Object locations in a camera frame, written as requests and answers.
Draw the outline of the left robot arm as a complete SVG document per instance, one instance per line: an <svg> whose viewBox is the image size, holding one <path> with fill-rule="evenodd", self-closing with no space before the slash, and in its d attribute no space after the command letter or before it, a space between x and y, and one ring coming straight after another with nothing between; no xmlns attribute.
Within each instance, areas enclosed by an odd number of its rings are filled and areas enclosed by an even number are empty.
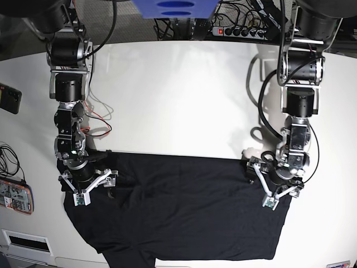
<svg viewBox="0 0 357 268"><path fill-rule="evenodd" d="M251 157L247 165L269 198L298 196L304 187L303 177L310 164L309 119L319 112L323 53L331 47L351 8L351 1L293 1L291 26L287 28L285 18L281 18L277 69L263 82L258 98L260 120L278 143L274 152ZM280 131L268 123L263 112L264 92L274 76L281 87L281 111L287 115Z"/></svg>

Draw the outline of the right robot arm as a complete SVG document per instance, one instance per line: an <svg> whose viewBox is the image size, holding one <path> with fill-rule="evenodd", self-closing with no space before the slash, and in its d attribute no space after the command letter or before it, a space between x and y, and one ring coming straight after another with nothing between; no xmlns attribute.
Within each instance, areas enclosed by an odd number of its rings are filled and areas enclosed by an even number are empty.
<svg viewBox="0 0 357 268"><path fill-rule="evenodd" d="M99 185L114 187L116 174L99 171L94 162L107 153L89 155L88 133L81 129L96 49L86 35L74 1L1 1L1 15L20 18L45 43L50 67L49 97L58 102L54 123L58 130L54 151L66 169L59 181L73 195L75 205L89 205Z"/></svg>

